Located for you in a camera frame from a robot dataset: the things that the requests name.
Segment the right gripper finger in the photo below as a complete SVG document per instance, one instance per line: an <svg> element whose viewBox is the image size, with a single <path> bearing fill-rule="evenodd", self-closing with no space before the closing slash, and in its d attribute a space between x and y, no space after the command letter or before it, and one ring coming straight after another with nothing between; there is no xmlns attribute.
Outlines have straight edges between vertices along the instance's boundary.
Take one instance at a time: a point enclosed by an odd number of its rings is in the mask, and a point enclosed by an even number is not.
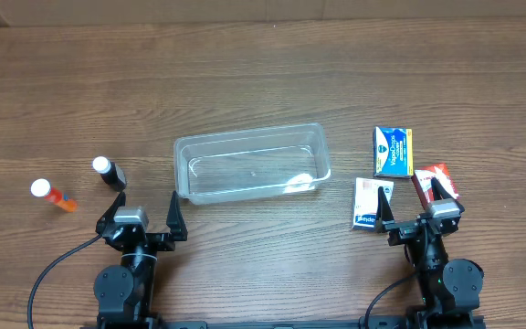
<svg viewBox="0 0 526 329"><path fill-rule="evenodd" d="M465 208L458 202L458 200L455 197L451 196L448 193L448 191L442 186L442 184L436 177L431 179L431 190L434 201L453 200L454 203L457 205L460 213L463 213L465 211Z"/></svg>
<svg viewBox="0 0 526 329"><path fill-rule="evenodd" d="M378 207L375 216L374 231L377 233L385 233L394 224L395 218L390 208L384 188L378 188Z"/></svg>

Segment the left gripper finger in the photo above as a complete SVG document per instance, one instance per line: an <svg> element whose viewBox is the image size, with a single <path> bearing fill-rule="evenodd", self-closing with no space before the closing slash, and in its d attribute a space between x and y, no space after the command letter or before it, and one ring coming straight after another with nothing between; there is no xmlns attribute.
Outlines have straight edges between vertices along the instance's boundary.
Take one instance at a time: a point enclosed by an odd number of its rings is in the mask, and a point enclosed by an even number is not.
<svg viewBox="0 0 526 329"><path fill-rule="evenodd" d="M180 200L176 191L173 191L166 225L170 229L172 241L187 241L188 230L180 208Z"/></svg>
<svg viewBox="0 0 526 329"><path fill-rule="evenodd" d="M119 207L123 207L126 203L126 194L121 191L109 208L103 213L100 219L97 221L95 232L103 233L105 228L114 222L115 214Z"/></svg>

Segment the white blue medicine box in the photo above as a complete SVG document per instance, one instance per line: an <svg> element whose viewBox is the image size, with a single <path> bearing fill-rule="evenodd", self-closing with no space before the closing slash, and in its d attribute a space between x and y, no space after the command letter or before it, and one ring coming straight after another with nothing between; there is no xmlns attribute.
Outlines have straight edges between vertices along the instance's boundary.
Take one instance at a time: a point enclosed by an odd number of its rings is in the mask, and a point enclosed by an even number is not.
<svg viewBox="0 0 526 329"><path fill-rule="evenodd" d="M378 189L382 187L390 201L395 183L392 181L357 177L354 184L352 229L374 230L378 208Z"/></svg>

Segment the red white medicine box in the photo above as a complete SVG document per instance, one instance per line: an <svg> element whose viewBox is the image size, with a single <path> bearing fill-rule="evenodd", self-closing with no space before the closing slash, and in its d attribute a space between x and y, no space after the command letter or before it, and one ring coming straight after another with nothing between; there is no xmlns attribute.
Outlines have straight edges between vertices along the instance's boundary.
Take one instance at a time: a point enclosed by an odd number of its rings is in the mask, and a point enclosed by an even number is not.
<svg viewBox="0 0 526 329"><path fill-rule="evenodd" d="M414 171L412 182L416 188L417 195L423 209L434 200L431 179L436 178L442 187L455 199L459 199L458 191L448 172L445 163L432 164Z"/></svg>

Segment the dark bottle white cap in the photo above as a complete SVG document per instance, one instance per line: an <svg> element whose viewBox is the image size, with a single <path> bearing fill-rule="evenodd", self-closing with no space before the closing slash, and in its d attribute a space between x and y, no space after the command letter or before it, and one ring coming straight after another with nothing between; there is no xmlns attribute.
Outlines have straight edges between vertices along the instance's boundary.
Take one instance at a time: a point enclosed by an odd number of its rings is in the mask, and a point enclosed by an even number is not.
<svg viewBox="0 0 526 329"><path fill-rule="evenodd" d="M120 167L105 156L97 156L92 161L92 168L100 174L102 180L117 192L127 186L127 179Z"/></svg>

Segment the blue VapoDrops box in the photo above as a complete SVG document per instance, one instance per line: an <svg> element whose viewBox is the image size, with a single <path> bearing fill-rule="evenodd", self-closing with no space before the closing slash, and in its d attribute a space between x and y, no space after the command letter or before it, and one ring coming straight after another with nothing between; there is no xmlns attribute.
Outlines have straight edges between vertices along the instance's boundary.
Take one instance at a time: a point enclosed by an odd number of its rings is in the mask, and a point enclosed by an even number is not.
<svg viewBox="0 0 526 329"><path fill-rule="evenodd" d="M373 175L407 178L413 174L413 130L376 126L373 129Z"/></svg>

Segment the clear plastic container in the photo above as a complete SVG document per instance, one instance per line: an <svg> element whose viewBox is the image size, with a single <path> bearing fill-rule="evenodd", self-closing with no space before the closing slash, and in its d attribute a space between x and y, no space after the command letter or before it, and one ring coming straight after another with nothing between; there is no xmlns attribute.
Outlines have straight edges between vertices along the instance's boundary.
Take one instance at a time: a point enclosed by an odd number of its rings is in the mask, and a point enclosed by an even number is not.
<svg viewBox="0 0 526 329"><path fill-rule="evenodd" d="M331 177L327 139L317 122L179 138L178 196L195 205L307 192Z"/></svg>

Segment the orange pill bottle white cap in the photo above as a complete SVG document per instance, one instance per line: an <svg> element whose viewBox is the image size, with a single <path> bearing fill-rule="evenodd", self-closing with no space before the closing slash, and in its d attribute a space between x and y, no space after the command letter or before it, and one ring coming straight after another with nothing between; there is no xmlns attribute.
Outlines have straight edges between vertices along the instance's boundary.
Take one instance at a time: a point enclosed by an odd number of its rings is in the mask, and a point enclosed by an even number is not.
<svg viewBox="0 0 526 329"><path fill-rule="evenodd" d="M78 208L75 200L53 187L45 178L35 180L30 187L30 192L33 196L44 198L67 212L75 212Z"/></svg>

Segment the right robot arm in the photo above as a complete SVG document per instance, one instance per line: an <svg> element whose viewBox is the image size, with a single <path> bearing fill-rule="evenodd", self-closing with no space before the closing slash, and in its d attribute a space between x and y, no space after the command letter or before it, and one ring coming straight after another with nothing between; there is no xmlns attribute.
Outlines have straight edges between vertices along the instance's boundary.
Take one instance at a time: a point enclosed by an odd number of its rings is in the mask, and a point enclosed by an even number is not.
<svg viewBox="0 0 526 329"><path fill-rule="evenodd" d="M388 244L402 245L413 272L373 298L359 321L361 328L445 329L484 328L479 308L484 271L474 261L450 259L442 238L458 231L465 208L437 179L431 180L434 200L413 221L397 222L382 188L378 189L375 231L388 235ZM403 315L373 315L374 306L394 288L415 280L420 305Z"/></svg>

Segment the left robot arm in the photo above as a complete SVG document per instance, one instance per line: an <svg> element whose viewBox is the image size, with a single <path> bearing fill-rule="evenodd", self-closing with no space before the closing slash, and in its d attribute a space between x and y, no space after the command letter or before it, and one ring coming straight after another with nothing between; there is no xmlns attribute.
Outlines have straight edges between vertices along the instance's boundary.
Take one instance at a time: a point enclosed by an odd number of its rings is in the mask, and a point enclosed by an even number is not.
<svg viewBox="0 0 526 329"><path fill-rule="evenodd" d="M162 316L152 311L157 254L175 250L186 241L188 231L179 196L172 193L167 232L149 232L143 207L127 207L120 192L100 217L96 232L105 243L121 253L121 263L103 269L94 282L98 301L99 328L164 328Z"/></svg>

